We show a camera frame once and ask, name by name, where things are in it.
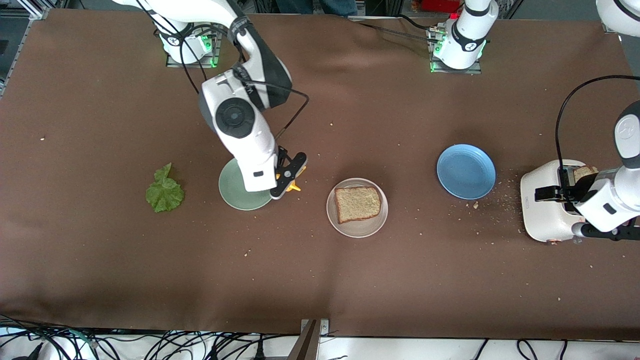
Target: green plate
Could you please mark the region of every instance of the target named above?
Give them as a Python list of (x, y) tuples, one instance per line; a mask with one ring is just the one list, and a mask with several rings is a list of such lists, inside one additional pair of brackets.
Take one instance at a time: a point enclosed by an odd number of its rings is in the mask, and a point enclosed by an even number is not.
[(220, 172), (218, 188), (220, 188), (222, 199), (238, 210), (259, 209), (271, 201), (269, 190), (248, 192), (244, 189), (242, 173), (235, 158), (231, 159)]

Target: table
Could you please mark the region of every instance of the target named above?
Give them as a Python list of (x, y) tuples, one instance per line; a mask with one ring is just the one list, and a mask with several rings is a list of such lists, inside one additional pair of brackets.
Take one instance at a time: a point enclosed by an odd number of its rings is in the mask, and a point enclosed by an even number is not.
[[(555, 156), (566, 94), (630, 74), (617, 35), (498, 21), (483, 73), (464, 76), (430, 73), (420, 42), (338, 17), (252, 19), (311, 97), (279, 141), (309, 156), (302, 192), (252, 212), (222, 201), (231, 155), (182, 69), (164, 67), (145, 14), (52, 10), (33, 25), (0, 101), (0, 313), (138, 329), (297, 333), (303, 318), (329, 318), (336, 335), (640, 336), (640, 244), (538, 243), (518, 200), (520, 177)], [(225, 49), (218, 72), (236, 59)], [(612, 125), (637, 96), (630, 81), (577, 94), (565, 156), (616, 166)], [(266, 111), (272, 129), (301, 102)], [(436, 159), (454, 143), (495, 162), (477, 209), (438, 184)], [(144, 193), (169, 162), (186, 199), (156, 214)], [(356, 176), (390, 209), (361, 240), (325, 213), (332, 187)]]

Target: person's leg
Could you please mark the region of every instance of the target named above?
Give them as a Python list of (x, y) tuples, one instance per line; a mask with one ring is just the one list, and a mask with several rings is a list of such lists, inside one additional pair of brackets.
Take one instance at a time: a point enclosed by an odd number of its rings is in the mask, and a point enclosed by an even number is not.
[(320, 0), (320, 4), (324, 13), (343, 17), (358, 15), (356, 0)]
[(313, 0), (276, 0), (280, 13), (314, 13)]

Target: red object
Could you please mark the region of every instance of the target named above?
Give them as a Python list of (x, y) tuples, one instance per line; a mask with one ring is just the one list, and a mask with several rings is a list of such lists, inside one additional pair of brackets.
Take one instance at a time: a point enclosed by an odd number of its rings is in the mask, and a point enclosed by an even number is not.
[(422, 0), (420, 7), (426, 12), (454, 13), (460, 6), (459, 0)]

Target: white plate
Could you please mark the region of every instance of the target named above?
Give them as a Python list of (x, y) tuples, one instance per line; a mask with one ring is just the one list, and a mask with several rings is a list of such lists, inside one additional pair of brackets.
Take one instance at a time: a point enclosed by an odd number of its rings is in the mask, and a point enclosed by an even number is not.
[[(338, 207), (335, 203), (335, 189), (352, 188), (355, 186), (373, 186), (377, 189), (378, 194), (380, 194), (380, 213), (367, 220), (338, 224)], [(359, 177), (352, 177), (351, 179), (341, 181), (333, 187), (326, 200), (326, 214), (329, 217), (329, 222), (331, 222), (331, 225), (341, 234), (349, 236), (350, 238), (366, 238), (367, 236), (377, 233), (378, 230), (382, 228), (382, 225), (385, 224), (385, 221), (387, 221), (388, 210), (387, 197), (382, 189), (371, 181)]]

